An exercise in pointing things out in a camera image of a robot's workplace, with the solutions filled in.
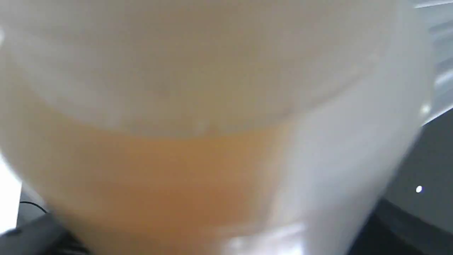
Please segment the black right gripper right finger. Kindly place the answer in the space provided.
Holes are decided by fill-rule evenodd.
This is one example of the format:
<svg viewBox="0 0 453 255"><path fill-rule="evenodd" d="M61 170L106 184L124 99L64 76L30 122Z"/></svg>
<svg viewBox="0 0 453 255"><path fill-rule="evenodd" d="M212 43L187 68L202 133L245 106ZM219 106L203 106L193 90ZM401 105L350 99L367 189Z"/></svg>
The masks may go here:
<svg viewBox="0 0 453 255"><path fill-rule="evenodd" d="M453 237L382 199L349 255L451 255Z"/></svg>

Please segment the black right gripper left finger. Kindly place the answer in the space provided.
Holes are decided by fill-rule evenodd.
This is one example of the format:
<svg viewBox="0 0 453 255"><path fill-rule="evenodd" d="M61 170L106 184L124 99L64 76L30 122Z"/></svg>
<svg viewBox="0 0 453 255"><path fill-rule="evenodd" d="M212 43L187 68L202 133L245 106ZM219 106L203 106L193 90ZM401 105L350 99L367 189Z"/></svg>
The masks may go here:
<svg viewBox="0 0 453 255"><path fill-rule="evenodd" d="M2 255L90 255L91 252L65 229L52 213L43 214L0 238Z"/></svg>

